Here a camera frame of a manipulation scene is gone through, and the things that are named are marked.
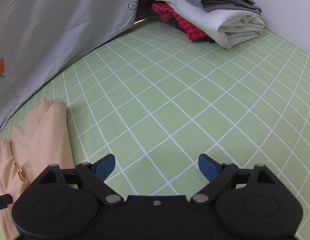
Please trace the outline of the folded white garment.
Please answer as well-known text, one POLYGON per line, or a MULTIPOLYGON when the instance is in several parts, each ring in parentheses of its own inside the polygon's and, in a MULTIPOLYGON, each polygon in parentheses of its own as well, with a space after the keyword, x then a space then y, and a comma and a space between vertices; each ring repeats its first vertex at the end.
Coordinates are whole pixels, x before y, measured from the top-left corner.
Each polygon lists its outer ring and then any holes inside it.
POLYGON ((205 11, 186 0, 155 1, 165 2, 178 15, 205 32, 225 49, 260 37, 262 29, 265 27, 258 14, 247 10, 217 9, 205 11))

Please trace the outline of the green grid mat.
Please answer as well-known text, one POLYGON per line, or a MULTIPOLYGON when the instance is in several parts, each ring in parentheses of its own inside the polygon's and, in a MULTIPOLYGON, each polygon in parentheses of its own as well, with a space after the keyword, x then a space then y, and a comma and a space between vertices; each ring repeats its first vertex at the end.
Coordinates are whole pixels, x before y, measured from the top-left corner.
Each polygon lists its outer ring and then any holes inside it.
POLYGON ((41 98, 67 105, 75 163, 108 153, 122 196, 191 196, 206 179, 198 156, 267 165, 303 207, 310 239, 310 57, 269 30, 230 50, 144 21, 86 54, 34 94, 0 142, 41 98))

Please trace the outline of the grey fabric storage bag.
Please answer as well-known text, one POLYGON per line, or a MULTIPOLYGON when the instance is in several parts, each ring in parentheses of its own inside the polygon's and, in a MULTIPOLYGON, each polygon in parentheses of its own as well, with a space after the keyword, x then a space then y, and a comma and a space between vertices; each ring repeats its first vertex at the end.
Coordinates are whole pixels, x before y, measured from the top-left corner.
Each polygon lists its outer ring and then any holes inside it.
POLYGON ((130 28, 138 0, 0 0, 0 131, 44 83, 130 28))

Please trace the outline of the red checked garment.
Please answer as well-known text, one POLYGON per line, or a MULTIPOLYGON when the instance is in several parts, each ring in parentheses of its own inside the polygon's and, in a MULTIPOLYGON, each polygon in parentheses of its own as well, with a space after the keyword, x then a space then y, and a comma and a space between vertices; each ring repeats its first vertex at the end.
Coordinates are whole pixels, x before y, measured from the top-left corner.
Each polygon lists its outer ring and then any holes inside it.
POLYGON ((201 29, 177 14, 164 2, 152 2, 150 4, 150 15, 185 33, 190 41, 204 40, 210 43, 215 41, 201 29))

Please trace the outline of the peach garment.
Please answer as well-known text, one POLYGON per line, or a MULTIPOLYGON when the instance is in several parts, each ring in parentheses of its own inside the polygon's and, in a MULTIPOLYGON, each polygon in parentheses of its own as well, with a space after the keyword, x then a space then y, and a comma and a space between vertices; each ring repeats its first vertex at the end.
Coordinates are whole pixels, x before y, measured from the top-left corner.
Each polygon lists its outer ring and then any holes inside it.
POLYGON ((45 98, 25 121, 0 142, 0 195, 17 200, 50 164, 74 168, 66 122, 66 103, 45 98))

